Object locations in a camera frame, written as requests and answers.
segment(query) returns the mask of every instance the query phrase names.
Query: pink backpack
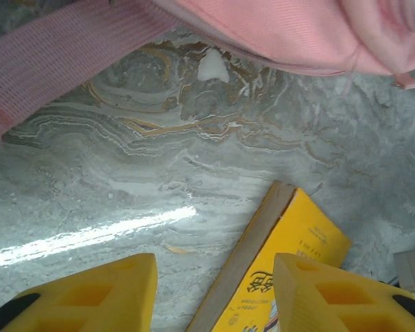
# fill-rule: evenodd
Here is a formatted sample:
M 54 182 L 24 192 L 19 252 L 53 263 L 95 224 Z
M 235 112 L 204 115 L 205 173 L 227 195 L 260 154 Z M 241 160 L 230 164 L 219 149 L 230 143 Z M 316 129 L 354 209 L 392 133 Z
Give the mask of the pink backpack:
M 415 88 L 415 0 L 111 3 L 79 0 L 0 38 L 0 136 L 178 24 L 283 71 L 393 75 Z

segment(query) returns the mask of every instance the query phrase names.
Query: floor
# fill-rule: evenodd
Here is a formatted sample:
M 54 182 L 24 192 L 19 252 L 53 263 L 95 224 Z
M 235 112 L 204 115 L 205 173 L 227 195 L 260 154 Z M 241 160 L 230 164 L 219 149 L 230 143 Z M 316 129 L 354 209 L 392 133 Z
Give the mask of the floor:
M 35 15 L 0 6 L 0 35 Z M 167 33 L 3 137 L 0 305 L 153 252 L 152 329 L 182 331 L 275 179 L 352 238 L 345 268 L 391 279 L 392 254 L 415 246 L 415 90 L 283 73 Z

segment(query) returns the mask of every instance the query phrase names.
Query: pink bag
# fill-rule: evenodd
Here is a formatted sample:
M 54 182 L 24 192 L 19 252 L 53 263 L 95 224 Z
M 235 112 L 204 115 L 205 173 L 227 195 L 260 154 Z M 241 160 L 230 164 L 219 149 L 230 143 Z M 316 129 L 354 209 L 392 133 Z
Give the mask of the pink bag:
M 112 2 L 76 1 L 0 38 L 0 136 L 177 24 L 284 71 L 415 88 L 415 0 Z

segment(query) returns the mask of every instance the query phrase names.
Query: white spot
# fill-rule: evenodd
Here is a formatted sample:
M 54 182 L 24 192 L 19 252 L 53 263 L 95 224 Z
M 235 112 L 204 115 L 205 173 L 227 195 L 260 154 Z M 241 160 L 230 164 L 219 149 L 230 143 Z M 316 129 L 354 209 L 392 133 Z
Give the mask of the white spot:
M 197 78 L 199 81 L 218 78 L 225 83 L 229 82 L 229 73 L 219 51 L 213 48 L 207 50 L 206 56 L 200 61 Z

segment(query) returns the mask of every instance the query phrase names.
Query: yellow book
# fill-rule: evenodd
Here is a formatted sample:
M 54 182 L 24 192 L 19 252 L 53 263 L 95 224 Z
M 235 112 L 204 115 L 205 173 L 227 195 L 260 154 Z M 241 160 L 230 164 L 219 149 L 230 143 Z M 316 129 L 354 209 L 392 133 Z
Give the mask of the yellow book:
M 350 245 L 301 189 L 275 182 L 187 331 L 279 331 L 273 291 L 275 253 L 293 253 L 338 267 Z

